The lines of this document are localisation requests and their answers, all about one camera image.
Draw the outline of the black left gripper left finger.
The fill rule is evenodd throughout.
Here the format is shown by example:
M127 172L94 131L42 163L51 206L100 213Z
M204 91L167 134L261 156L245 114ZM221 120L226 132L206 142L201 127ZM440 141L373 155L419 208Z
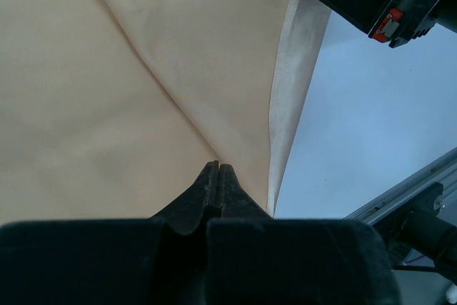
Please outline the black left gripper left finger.
M219 165L145 219L1 227L3 304L203 304L205 226Z

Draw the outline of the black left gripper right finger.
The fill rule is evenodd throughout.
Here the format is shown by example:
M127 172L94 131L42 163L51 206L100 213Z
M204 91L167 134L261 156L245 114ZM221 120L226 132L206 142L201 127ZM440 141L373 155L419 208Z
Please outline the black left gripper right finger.
M397 304L383 240L352 220L241 219L207 226L208 304Z

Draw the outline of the beige cloth napkin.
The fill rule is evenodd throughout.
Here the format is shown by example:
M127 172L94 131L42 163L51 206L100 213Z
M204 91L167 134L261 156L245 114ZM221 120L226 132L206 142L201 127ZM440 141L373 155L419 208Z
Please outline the beige cloth napkin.
M1 0L1 222L150 216L213 160L273 214L329 15Z

